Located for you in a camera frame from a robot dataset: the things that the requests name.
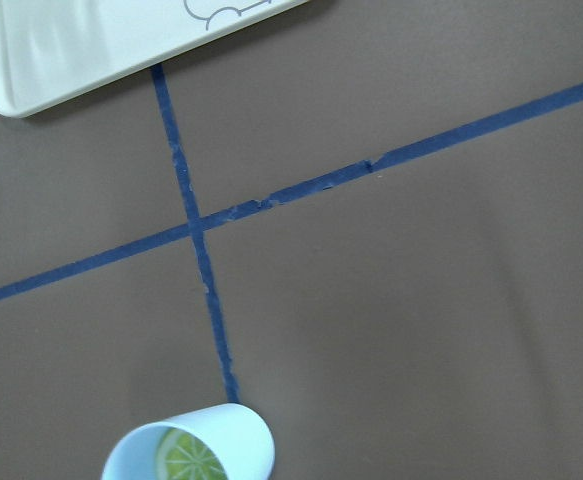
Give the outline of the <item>cream bear serving tray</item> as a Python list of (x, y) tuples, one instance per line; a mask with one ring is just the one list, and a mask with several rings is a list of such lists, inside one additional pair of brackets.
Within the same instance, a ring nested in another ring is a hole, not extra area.
[(0, 115), (26, 118), (320, 1), (0, 1)]

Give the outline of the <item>yellow lemon half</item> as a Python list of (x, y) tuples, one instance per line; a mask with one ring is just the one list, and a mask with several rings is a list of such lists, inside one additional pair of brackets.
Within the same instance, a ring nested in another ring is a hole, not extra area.
[(168, 429), (155, 454), (155, 473), (163, 480), (226, 480), (224, 467), (199, 438), (180, 429)]

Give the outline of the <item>light blue plastic cup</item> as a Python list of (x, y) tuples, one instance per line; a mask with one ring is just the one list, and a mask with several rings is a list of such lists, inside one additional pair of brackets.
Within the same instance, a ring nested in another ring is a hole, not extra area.
[(265, 421), (235, 403), (221, 404), (142, 425), (125, 435), (104, 465), (103, 479), (157, 479), (156, 449), (168, 429), (184, 430), (204, 442), (221, 462), (227, 479), (267, 479), (275, 446)]

